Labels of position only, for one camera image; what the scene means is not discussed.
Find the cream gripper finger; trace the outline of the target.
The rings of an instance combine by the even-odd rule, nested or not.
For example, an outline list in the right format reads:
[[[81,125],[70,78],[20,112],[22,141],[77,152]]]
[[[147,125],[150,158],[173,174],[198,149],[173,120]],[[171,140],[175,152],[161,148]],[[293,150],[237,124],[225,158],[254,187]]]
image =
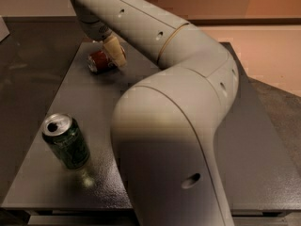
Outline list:
[[[110,35],[103,41],[103,49],[118,68],[126,65],[126,57],[116,36]]]

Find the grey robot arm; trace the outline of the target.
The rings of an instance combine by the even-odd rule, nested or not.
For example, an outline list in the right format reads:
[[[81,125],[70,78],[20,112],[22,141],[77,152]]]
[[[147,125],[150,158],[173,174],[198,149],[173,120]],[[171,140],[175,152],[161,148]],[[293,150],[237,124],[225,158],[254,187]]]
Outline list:
[[[70,1],[92,39],[106,24],[160,69],[120,97],[110,129],[140,226],[234,226],[214,148],[239,87],[230,52],[145,0]]]

